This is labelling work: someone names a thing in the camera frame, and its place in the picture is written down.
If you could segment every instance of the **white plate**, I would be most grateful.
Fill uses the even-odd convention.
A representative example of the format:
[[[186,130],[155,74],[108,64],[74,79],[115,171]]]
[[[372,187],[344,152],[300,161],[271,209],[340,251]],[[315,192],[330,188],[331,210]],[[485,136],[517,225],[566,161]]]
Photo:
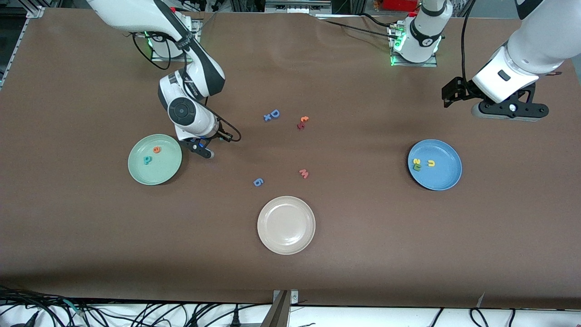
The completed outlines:
[[[258,215],[262,243],[278,254],[301,252],[315,235],[315,215],[303,200],[283,196],[270,200]]]

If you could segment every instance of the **green plate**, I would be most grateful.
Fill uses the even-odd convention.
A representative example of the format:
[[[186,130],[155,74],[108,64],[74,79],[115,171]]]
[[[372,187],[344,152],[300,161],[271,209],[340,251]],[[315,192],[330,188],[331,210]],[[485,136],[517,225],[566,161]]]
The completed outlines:
[[[159,153],[153,148],[160,147]],[[151,160],[145,164],[145,157]],[[143,138],[131,149],[127,166],[131,176],[141,184],[157,185],[166,182],[181,165],[181,148],[175,139],[164,134]]]

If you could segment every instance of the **plate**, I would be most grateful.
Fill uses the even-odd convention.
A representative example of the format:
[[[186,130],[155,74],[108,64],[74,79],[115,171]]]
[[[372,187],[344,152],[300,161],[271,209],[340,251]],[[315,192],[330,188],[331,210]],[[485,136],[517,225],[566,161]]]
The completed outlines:
[[[301,252],[315,235],[315,215],[303,200],[283,196],[270,200],[258,215],[260,240],[274,253]]]
[[[153,148],[159,147],[158,153]],[[151,160],[145,164],[145,157]],[[181,165],[181,148],[175,139],[164,134],[147,136],[133,147],[127,159],[129,173],[145,185],[157,185],[168,181]]]
[[[420,167],[414,169],[415,159],[419,160]],[[453,187],[462,176],[460,156],[453,147],[440,140],[416,143],[407,157],[407,166],[416,182],[434,191]]]

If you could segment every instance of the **brown table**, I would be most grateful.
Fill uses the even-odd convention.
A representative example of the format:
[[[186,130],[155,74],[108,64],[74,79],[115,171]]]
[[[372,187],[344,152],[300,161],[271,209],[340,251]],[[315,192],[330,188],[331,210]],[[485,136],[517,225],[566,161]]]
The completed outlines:
[[[90,10],[47,9],[0,92],[0,281],[82,297],[262,302],[292,288],[310,304],[471,307],[486,292],[487,307],[580,308],[573,66],[538,82],[551,112],[537,123],[474,118],[475,101],[444,109],[461,23],[447,26],[438,67],[421,69],[391,67],[382,37],[307,15],[218,14],[203,44],[227,83],[209,106],[242,141],[215,141],[212,160],[184,151],[176,176],[152,187],[131,178],[127,155],[174,134],[157,99],[168,72]],[[471,19],[468,74],[518,26]],[[281,117],[265,123],[274,109]],[[407,172],[426,138],[460,154],[454,188],[425,190]],[[317,220],[291,256],[256,232],[282,195]]]

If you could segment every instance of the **red object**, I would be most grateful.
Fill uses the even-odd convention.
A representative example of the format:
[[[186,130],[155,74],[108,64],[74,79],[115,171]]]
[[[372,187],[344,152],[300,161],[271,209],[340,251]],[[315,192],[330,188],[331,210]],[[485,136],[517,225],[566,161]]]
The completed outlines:
[[[418,6],[418,0],[383,0],[383,8],[401,12],[412,12]]]

